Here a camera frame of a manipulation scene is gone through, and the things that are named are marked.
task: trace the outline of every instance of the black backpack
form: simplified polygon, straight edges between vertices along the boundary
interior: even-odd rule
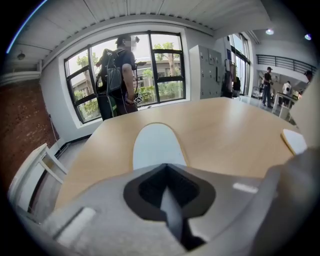
[[[121,89],[123,77],[121,73],[121,68],[116,67],[115,61],[126,51],[126,49],[103,50],[102,57],[99,60],[101,63],[99,75],[101,77],[102,87],[106,88],[107,94]]]

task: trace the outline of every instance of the railing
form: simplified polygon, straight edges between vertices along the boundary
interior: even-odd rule
[[[313,75],[317,71],[317,68],[315,66],[309,65],[307,63],[292,58],[260,54],[257,54],[256,56],[258,64],[268,65],[270,67],[274,66],[279,68],[285,68],[302,74],[310,70],[313,73]]]

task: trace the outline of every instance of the black t-shirt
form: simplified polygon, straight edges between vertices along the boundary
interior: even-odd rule
[[[123,49],[123,50],[117,49],[116,51],[118,52],[118,57],[114,60],[114,63],[117,68],[121,68],[121,74],[122,74],[123,64],[130,64],[132,67],[132,70],[136,69],[136,63],[135,63],[136,59],[132,51],[129,51],[127,49]],[[125,97],[127,92],[127,87],[123,80],[122,80],[121,90],[120,89],[115,90],[114,92],[112,92],[112,95],[119,99],[122,96],[123,98]]]
[[[267,81],[270,81],[271,80],[271,75],[267,72],[264,74],[264,79],[267,80]],[[264,85],[267,85],[267,86],[270,86],[270,83],[269,82],[266,82],[266,81],[263,81],[263,84]]]

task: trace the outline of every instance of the brick wall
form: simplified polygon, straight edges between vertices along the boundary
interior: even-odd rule
[[[0,87],[0,122],[0,178],[7,191],[28,155],[55,143],[39,80]]]

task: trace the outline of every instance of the white locker cabinet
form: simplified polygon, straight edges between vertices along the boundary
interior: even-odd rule
[[[220,97],[222,87],[221,53],[196,45],[189,50],[191,100]]]

